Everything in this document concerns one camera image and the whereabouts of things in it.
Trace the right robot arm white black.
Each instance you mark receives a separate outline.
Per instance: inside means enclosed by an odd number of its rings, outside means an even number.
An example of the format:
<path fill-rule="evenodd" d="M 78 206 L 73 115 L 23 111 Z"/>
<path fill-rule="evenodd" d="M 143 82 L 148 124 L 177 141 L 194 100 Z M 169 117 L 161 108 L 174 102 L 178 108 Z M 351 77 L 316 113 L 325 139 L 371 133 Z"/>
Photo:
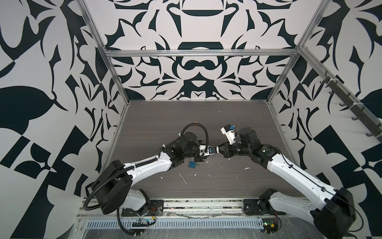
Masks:
<path fill-rule="evenodd" d="M 336 189 L 302 170 L 287 159 L 277 147 L 262 144 L 250 127 L 236 131 L 233 125 L 221 128 L 227 142 L 219 146 L 225 158 L 248 156 L 278 175 L 305 197 L 304 200 L 268 189 L 259 200 L 268 210 L 283 212 L 313 224 L 328 239 L 341 239 L 356 221 L 353 195 L 345 188 Z"/>

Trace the blue padlock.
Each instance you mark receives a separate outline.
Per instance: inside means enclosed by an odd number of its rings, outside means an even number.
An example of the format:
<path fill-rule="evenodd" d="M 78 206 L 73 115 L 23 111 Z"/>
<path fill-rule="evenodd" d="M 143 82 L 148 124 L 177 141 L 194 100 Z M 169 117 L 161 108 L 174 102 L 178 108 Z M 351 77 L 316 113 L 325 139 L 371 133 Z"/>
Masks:
<path fill-rule="evenodd" d="M 189 168 L 196 168 L 197 166 L 198 166 L 198 164 L 194 161 L 190 161 L 189 165 L 188 165 Z"/>

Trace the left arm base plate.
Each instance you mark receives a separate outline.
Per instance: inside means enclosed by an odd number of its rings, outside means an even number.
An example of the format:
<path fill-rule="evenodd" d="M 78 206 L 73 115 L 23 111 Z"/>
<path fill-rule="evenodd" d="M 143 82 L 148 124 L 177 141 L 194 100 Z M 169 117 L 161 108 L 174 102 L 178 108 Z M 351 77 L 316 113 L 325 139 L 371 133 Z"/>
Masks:
<path fill-rule="evenodd" d="M 149 203 L 146 202 L 138 211 L 123 208 L 121 215 L 123 217 L 151 217 L 161 214 L 163 212 L 163 208 L 163 200 L 151 200 Z"/>

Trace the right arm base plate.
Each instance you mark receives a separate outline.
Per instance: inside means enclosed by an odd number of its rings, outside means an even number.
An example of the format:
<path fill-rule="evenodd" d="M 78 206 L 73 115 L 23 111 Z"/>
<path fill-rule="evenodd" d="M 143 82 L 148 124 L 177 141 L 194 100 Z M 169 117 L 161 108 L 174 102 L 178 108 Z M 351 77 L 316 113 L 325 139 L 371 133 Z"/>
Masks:
<path fill-rule="evenodd" d="M 247 216 L 265 215 L 269 213 L 269 209 L 265 200 L 244 199 L 243 212 Z"/>

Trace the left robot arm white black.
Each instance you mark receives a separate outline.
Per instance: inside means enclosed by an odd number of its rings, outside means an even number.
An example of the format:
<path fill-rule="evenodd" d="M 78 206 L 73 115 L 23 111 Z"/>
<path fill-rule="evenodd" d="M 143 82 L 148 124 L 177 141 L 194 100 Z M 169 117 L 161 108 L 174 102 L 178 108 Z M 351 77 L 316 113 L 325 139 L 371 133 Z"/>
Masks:
<path fill-rule="evenodd" d="M 105 215 L 122 207 L 140 211 L 149 204 L 150 199 L 143 190 L 132 190 L 132 186 L 180 166 L 186 158 L 203 159 L 210 152 L 194 133 L 185 132 L 174 144 L 162 146 L 154 156 L 124 164 L 115 160 L 92 184 L 92 192 L 85 200 L 83 209 L 91 211 L 100 208 Z"/>

